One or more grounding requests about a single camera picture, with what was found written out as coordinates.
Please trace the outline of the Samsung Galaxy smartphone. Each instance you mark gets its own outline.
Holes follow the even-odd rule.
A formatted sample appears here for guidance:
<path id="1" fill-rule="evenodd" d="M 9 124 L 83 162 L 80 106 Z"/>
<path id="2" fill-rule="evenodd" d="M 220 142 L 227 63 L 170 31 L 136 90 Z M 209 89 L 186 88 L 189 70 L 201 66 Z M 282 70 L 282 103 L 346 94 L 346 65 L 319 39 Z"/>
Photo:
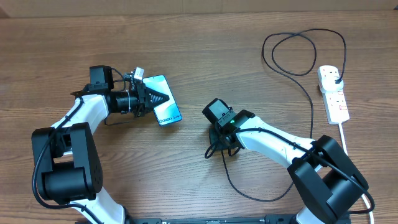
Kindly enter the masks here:
<path id="1" fill-rule="evenodd" d="M 169 97 L 166 102 L 154 107 L 154 114 L 160 126 L 165 126 L 182 120 L 181 112 L 164 75 L 144 78 L 143 83 L 146 84 L 146 87 L 159 93 L 163 93 Z"/>

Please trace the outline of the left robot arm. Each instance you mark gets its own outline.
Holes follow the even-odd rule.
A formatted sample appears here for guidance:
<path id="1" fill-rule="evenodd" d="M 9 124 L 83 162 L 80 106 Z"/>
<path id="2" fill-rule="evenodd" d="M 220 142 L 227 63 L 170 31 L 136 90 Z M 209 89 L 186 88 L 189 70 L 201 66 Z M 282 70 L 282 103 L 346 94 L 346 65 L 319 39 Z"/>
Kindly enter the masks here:
<path id="1" fill-rule="evenodd" d="M 32 133 L 32 191 L 41 206 L 74 208 L 90 223 L 134 223 L 127 209 L 103 187 L 103 170 L 93 139 L 98 125 L 112 113 L 144 116 L 171 97 L 143 82 L 143 69 L 121 75 L 122 90 L 114 90 L 107 65 L 90 67 L 90 82 L 74 92 L 75 104 L 51 127 Z"/>

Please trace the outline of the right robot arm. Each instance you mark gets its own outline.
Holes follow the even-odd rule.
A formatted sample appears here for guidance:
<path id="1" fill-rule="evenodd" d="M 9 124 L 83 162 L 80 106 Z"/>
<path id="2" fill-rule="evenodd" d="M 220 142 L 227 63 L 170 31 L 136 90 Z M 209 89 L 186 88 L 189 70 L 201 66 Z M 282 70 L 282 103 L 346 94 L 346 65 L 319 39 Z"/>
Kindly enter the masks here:
<path id="1" fill-rule="evenodd" d="M 369 185 L 337 141 L 323 135 L 317 140 L 281 131 L 247 110 L 235 113 L 215 98 L 202 111 L 213 125 L 205 152 L 240 149 L 265 155 L 287 169 L 304 207 L 293 223 L 341 223 Z"/>

